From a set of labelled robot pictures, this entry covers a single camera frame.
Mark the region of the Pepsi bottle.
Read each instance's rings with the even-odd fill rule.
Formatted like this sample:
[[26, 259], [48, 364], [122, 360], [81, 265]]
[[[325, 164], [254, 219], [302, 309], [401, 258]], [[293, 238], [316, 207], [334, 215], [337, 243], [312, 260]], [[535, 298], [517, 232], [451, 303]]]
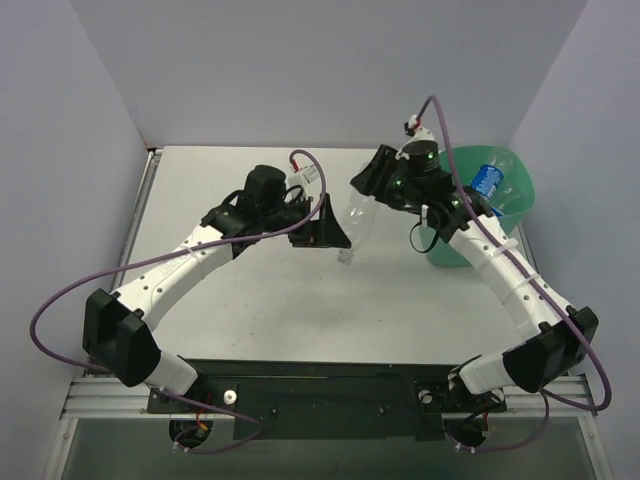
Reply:
[[515, 193], [515, 155], [505, 148], [493, 148], [483, 161], [470, 186], [502, 214]]

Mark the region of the green plastic bin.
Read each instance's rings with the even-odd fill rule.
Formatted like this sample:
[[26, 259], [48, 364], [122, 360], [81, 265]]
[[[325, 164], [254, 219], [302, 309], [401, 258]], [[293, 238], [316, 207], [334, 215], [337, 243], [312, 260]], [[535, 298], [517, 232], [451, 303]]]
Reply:
[[479, 186], [484, 193], [496, 186], [489, 205], [504, 232], [511, 234], [536, 199], [526, 166], [509, 148], [491, 145], [455, 147], [454, 162], [464, 185]]

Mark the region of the aluminium rail left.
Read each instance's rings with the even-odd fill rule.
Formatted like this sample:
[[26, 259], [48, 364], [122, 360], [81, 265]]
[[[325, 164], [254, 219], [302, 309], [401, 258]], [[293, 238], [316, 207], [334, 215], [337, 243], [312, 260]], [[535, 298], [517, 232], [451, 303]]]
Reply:
[[137, 419], [146, 415], [150, 390], [126, 387], [110, 377], [76, 377], [69, 386], [61, 419]]

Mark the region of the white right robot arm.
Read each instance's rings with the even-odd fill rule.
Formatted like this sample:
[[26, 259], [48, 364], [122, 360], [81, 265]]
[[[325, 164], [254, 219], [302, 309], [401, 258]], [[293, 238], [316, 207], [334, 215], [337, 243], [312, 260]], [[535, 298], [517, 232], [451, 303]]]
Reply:
[[393, 210], [424, 218], [476, 270], [519, 334], [518, 345], [450, 371], [446, 394], [453, 406], [468, 409], [509, 386], [537, 393], [587, 356], [598, 327], [595, 313], [575, 308], [540, 278], [488, 202], [472, 187], [456, 186], [441, 167], [436, 142], [406, 150], [381, 145], [350, 184]]

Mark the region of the clear unlabelled bottle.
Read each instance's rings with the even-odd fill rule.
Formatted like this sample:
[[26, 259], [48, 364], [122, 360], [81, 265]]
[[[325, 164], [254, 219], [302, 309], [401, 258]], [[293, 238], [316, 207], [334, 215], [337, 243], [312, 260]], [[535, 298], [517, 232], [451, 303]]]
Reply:
[[340, 249], [337, 261], [342, 265], [350, 265], [355, 253], [360, 250], [369, 239], [373, 225], [381, 204], [372, 196], [365, 196], [353, 189], [348, 205], [344, 210], [339, 224], [351, 242], [348, 249]]

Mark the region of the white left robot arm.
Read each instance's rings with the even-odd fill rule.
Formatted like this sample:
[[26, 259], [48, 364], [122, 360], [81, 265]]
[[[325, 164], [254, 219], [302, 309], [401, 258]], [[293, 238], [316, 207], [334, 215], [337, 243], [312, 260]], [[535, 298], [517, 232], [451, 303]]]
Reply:
[[328, 200], [319, 217], [304, 223], [311, 201], [303, 188], [288, 199], [284, 173], [259, 165], [243, 189], [212, 208], [174, 251], [143, 275], [111, 293], [94, 291], [86, 301], [83, 350], [128, 387], [147, 384], [170, 390], [181, 410], [200, 408], [206, 397], [201, 373], [187, 360], [157, 345], [153, 332], [172, 307], [214, 270], [236, 259], [261, 234], [286, 230], [295, 248], [348, 249], [351, 242]]

